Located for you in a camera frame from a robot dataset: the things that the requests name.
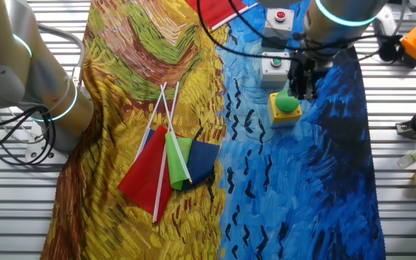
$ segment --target table surface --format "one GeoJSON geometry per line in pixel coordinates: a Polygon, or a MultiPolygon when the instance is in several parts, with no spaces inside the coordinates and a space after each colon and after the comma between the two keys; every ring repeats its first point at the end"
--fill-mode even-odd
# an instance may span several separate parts
{"type": "MultiPolygon", "coordinates": [[[[43,24],[83,38],[90,2],[88,0],[29,0],[43,24]]],[[[404,21],[401,33],[416,25],[416,12],[404,21]]],[[[373,34],[369,27],[366,34],[373,34]]],[[[54,35],[41,34],[62,66],[71,73],[79,49],[54,35]]],[[[377,50],[375,39],[356,43],[359,57],[377,50]]],[[[406,170],[396,166],[398,157],[416,148],[416,141],[397,136],[394,124],[416,114],[416,69],[361,61],[368,106],[368,123],[381,225],[389,260],[416,260],[416,188],[411,181],[416,164],[406,170]]],[[[3,117],[12,115],[2,110],[3,117]]],[[[24,126],[30,129],[31,121],[24,126]]],[[[27,132],[16,135],[28,139],[27,132]]],[[[11,142],[11,151],[25,156],[26,145],[11,142]]],[[[61,167],[46,172],[12,167],[0,161],[0,260],[39,259],[51,221],[51,211],[61,167]]]]}

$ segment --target yellow button base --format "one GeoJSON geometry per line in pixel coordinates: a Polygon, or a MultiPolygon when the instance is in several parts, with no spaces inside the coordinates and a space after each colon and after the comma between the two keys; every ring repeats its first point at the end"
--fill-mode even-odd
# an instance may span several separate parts
{"type": "Polygon", "coordinates": [[[301,106],[298,106],[293,112],[285,113],[275,105],[275,96],[277,93],[272,93],[267,102],[267,112],[269,114],[269,121],[272,128],[279,128],[284,126],[294,126],[301,118],[301,106]]]}

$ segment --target yellow fabric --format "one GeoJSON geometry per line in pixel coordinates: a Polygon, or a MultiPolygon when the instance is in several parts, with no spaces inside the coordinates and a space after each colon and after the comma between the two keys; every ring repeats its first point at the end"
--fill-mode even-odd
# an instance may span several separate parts
{"type": "MultiPolygon", "coordinates": [[[[214,32],[227,40],[226,26],[214,32]]],[[[217,259],[225,191],[214,185],[174,191],[158,225],[117,190],[160,94],[181,92],[175,131],[220,144],[225,122],[222,63],[184,0],[92,0],[84,39],[84,83],[95,115],[58,179],[42,259],[217,259]],[[208,189],[212,189],[211,203],[208,189]]],[[[154,125],[167,125],[160,108],[154,125]]]]}

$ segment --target red flag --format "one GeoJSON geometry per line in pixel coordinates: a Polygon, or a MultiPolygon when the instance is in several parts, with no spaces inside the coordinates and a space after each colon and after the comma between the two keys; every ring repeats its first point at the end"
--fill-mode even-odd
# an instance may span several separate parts
{"type": "MultiPolygon", "coordinates": [[[[165,149],[165,134],[167,129],[158,126],[157,131],[152,135],[146,146],[131,166],[128,173],[118,185],[118,190],[125,193],[130,200],[146,212],[153,215],[155,199],[157,196],[158,179],[160,177],[160,166],[165,149]]],[[[157,222],[160,221],[166,205],[171,197],[173,189],[170,184],[168,162],[165,164],[160,205],[158,207],[157,222]]]]}
{"type": "MultiPolygon", "coordinates": [[[[197,0],[186,0],[195,12],[197,0]]],[[[242,0],[233,0],[233,3],[237,10],[242,10],[246,5],[242,0]]],[[[228,0],[200,0],[201,15],[206,24],[213,28],[215,25],[219,24],[229,16],[235,14],[235,11],[230,6],[228,0]]]]}

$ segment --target green flag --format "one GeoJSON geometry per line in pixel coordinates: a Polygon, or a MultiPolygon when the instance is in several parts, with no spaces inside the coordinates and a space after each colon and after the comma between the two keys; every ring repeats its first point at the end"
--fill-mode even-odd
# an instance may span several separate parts
{"type": "Polygon", "coordinates": [[[192,139],[183,137],[176,138],[174,132],[167,133],[165,138],[171,187],[180,191],[183,182],[189,176],[187,162],[189,161],[192,139]]]}

